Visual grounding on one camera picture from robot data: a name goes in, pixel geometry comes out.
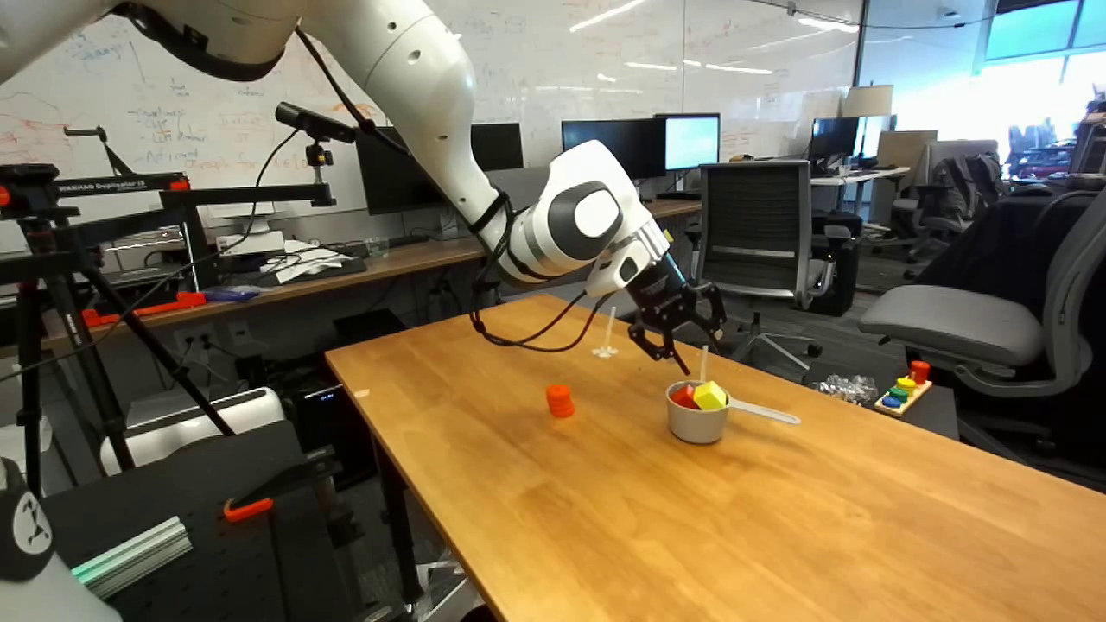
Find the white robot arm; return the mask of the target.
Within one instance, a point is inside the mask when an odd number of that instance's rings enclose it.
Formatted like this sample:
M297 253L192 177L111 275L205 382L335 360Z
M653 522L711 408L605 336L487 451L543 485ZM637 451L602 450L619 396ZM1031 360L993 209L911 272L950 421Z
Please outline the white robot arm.
M723 295L686 281L609 146L558 151L540 200L512 207L473 154L471 55L425 0L0 0L0 78L107 12L216 78L259 78L292 32L313 39L383 109L496 272L516 283L586 272L592 302L625 289L637 302L627 340L649 360L675 360L684 326L717 343Z

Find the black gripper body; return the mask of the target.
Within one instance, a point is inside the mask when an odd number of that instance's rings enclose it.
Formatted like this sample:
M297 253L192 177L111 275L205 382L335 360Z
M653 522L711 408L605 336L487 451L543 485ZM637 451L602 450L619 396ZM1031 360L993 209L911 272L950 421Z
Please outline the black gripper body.
M627 326L646 326L653 340L694 326L699 315L724 312L723 289L715 283L694 283L675 254L663 254L655 266L641 269L627 283L637 312Z

